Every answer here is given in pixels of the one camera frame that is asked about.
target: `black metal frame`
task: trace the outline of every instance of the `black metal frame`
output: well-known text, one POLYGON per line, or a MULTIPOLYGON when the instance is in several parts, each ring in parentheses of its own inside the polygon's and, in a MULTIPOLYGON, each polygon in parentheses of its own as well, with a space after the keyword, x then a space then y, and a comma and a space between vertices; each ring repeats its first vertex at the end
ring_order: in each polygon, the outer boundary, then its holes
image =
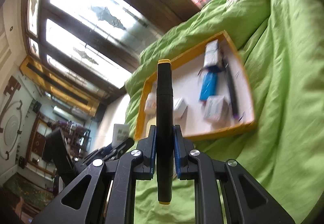
POLYGON ((90 28, 83 25, 78 20, 74 19, 67 13, 63 12, 62 10, 56 8, 55 6, 51 5, 50 0, 39 0, 38 4, 38 37, 36 37, 33 33, 28 31, 27 28, 27 14, 28 14, 28 0, 22 0, 22 29, 24 30, 24 43, 28 51, 33 58, 33 54, 30 53, 30 45, 27 41, 27 37, 33 39, 38 43, 39 46, 39 59, 40 61, 48 70, 58 75, 60 78, 64 80, 68 80, 71 84, 75 87, 85 91, 87 94, 99 99, 105 105, 110 104, 114 99, 119 98, 123 94, 125 94, 125 89, 121 88, 118 89, 114 85, 110 84, 108 81, 103 80, 101 77, 98 77, 96 74, 92 73, 87 68, 83 67, 82 65, 78 64, 77 62, 70 59, 65 54, 61 53, 51 44, 46 41, 46 20, 49 18, 62 26, 63 28, 67 29, 73 35, 81 39, 82 41, 86 42, 94 49, 101 52, 103 55, 107 56, 108 58, 112 59, 114 62, 125 68, 126 70, 133 72, 139 66, 138 59, 133 57, 130 53, 126 52, 125 50, 116 47, 108 40, 105 40, 99 34, 91 31, 90 28), (80 75, 87 81, 93 83, 99 89, 102 89, 108 92, 108 95, 105 99, 95 95, 94 93, 90 92, 86 88, 76 84, 74 81, 70 80, 67 77, 64 77, 58 70, 50 66, 47 62, 47 55, 50 55, 53 59, 57 60, 59 63, 67 66, 71 71, 75 72, 76 74, 80 75))
POLYGON ((65 185, 70 184, 95 159, 102 159, 103 161, 119 159, 129 148, 134 145, 134 140, 132 138, 127 138, 114 149, 110 144, 107 147, 94 150, 85 158, 80 159, 74 164, 66 150, 63 139, 64 136, 62 129, 59 127, 46 136, 46 144, 48 144, 48 148, 51 150, 52 158, 57 168, 57 173, 62 178, 65 185))
MULTIPOLYGON (((221 162, 194 149, 174 126, 176 169, 180 180, 195 181, 196 223, 223 223, 217 186, 221 185, 227 223, 293 224, 280 204, 235 160, 221 162)), ((118 160, 95 160, 45 209, 33 224, 102 223, 108 190, 113 181, 105 223, 133 223, 136 180, 151 180, 155 168, 156 127, 136 150, 118 160)))

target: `floor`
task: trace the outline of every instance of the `floor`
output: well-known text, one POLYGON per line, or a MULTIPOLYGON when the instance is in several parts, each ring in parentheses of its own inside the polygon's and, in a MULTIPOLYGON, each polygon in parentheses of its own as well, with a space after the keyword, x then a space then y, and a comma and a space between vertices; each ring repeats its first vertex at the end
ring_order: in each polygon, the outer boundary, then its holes
POLYGON ((19 174, 14 174, 7 182, 4 188, 11 191, 17 197, 22 197, 26 203, 38 210, 45 208, 54 198, 51 192, 48 192, 19 174))

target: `bed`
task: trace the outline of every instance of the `bed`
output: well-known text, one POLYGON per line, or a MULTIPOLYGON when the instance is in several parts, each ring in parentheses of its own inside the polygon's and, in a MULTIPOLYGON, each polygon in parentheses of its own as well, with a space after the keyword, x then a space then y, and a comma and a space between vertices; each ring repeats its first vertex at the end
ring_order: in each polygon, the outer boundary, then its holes
MULTIPOLYGON (((301 223, 324 190, 324 5, 320 0, 212 0, 140 55, 126 82, 126 123, 134 134, 145 79, 172 59, 225 30, 250 81, 258 128, 195 142, 211 158, 237 159, 301 223)), ((156 178, 138 181, 135 223, 194 223, 192 181, 173 181, 169 206, 156 178)))

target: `yellow tray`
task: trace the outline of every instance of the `yellow tray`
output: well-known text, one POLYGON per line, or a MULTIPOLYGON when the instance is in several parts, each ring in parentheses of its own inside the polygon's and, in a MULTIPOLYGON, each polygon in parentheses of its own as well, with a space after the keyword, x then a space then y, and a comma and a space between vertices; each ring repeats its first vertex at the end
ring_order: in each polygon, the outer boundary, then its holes
MULTIPOLYGON (((248 78, 237 49, 226 31, 210 37, 172 59, 171 68, 174 98, 182 97, 188 104, 184 117, 174 122, 174 124, 180 124, 184 137, 193 141, 216 139, 246 133, 256 127, 253 98, 248 78), (197 74, 203 66, 206 44, 216 39, 218 39, 220 49, 227 57, 231 68, 240 115, 240 121, 235 121, 230 114, 230 118, 224 126, 213 125, 205 121, 202 111, 203 104, 199 101, 202 78, 197 74)), ((224 95, 230 102, 227 83, 222 75, 222 73, 218 74, 217 94, 224 95)), ((144 107, 148 94, 154 91, 154 87, 156 87, 156 79, 157 72, 146 79, 143 87, 135 128, 134 138, 136 140, 147 136, 145 128, 147 123, 154 124, 154 118, 146 116, 144 107)))

